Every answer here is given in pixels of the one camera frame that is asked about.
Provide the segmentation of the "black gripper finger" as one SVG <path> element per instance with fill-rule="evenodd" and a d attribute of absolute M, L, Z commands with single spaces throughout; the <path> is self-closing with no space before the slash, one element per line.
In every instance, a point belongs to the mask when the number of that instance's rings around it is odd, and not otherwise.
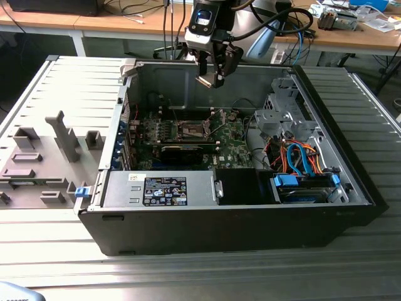
<path fill-rule="evenodd" d="M 212 51 L 214 65 L 213 88 L 223 86 L 225 77 L 236 71 L 243 54 L 244 50 L 241 47 L 232 44 L 214 44 Z"/>
<path fill-rule="evenodd" d="M 195 79 L 201 83 L 209 83 L 209 80 L 206 78 L 208 53 L 195 49 L 190 49 L 189 53 L 195 58 L 195 63 L 197 65 L 197 75 Z"/>

